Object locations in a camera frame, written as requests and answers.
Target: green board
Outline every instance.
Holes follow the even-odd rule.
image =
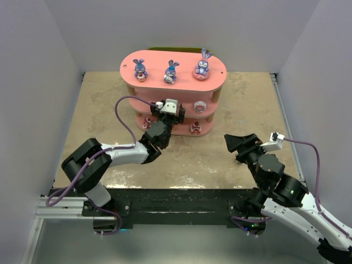
[[[191,53],[201,53],[202,48],[192,48],[192,47],[151,47],[147,48],[150,51],[177,51],[177,52],[191,52]]]

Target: pink shelf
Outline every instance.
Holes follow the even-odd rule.
[[[209,61],[209,78],[198,81],[193,77],[193,71],[199,60],[200,53],[171,52],[171,51],[136,51],[129,54],[121,63],[120,73],[123,80],[133,88],[153,90],[174,90],[184,92],[214,92],[219,89],[226,79],[226,67],[217,57],[212,56]],[[135,63],[133,59],[144,59],[144,66],[148,78],[139,82],[135,76]],[[176,67],[177,80],[174,84],[166,84],[163,80],[168,61],[173,59],[179,62]]]
[[[175,91],[160,91],[160,92],[150,92],[144,89],[135,89],[137,96],[141,97],[148,102],[157,102],[161,99],[171,98],[176,99],[182,103],[182,106],[186,109],[186,117],[188,118],[206,118],[212,115],[218,103],[213,103],[211,101],[212,93],[184,93]],[[150,114],[150,106],[136,99],[129,99],[131,106],[139,113]],[[203,101],[207,104],[207,109],[203,113],[196,113],[193,109],[193,104],[197,101]]]
[[[149,117],[152,121],[156,121],[156,118],[149,114],[143,114],[140,117],[136,116],[137,125],[142,130],[144,130],[143,122],[145,117]],[[192,135],[190,131],[190,126],[196,121],[198,121],[202,126],[202,132],[200,135]],[[185,118],[184,123],[178,124],[177,128],[172,131],[172,134],[180,136],[204,136],[210,132],[212,127],[213,122],[208,123],[205,119]]]

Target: small toy figurine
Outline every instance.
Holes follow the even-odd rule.
[[[136,71],[134,73],[134,76],[136,76],[137,80],[140,82],[145,81],[145,79],[147,79],[147,77],[148,77],[148,73],[145,71],[145,66],[143,65],[144,60],[143,59],[140,59],[140,60],[134,59],[133,62],[135,64],[137,64],[134,67],[134,70]]]
[[[180,65],[178,62],[174,62],[172,59],[169,60],[169,67],[165,70],[164,82],[167,84],[174,84],[176,80],[175,67]]]
[[[149,129],[152,124],[152,120],[149,117],[144,118],[143,129]]]
[[[196,66],[193,76],[197,80],[206,80],[209,77],[209,62],[208,59],[212,56],[211,52],[207,53],[207,50],[205,48],[202,48],[202,59],[198,62],[198,65]]]
[[[191,129],[192,135],[199,135],[200,132],[202,131],[202,126],[199,124],[198,121],[196,121],[191,125],[190,129]]]
[[[203,101],[195,102],[193,105],[193,109],[194,111],[196,111],[196,113],[201,114],[207,109],[207,104]]]

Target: black metal frame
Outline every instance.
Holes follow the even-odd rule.
[[[261,217],[260,213],[245,215],[235,204],[245,199],[251,189],[107,189],[122,217],[122,228],[135,224],[220,225],[236,228],[231,216]],[[71,191],[69,197],[84,197]],[[85,202],[82,216],[106,216]],[[114,221],[95,220],[94,226],[114,227]],[[265,223],[238,221],[253,232],[263,231]]]

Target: bunny figurine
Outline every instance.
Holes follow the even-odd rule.
[[[143,65],[144,60],[143,59],[140,59],[140,60],[134,59],[133,62],[135,64],[137,64],[134,67],[134,70],[136,71],[134,73],[134,76],[140,82],[145,81],[145,79],[147,79],[147,77],[148,77],[148,73],[145,71],[145,66]]]
[[[167,84],[174,84],[176,80],[175,67],[180,65],[178,62],[174,62],[172,59],[169,60],[169,67],[165,70],[164,82]]]
[[[198,62],[195,71],[193,72],[193,76],[197,80],[206,80],[209,77],[209,62],[208,59],[212,56],[211,52],[207,53],[205,48],[202,48],[202,59]]]

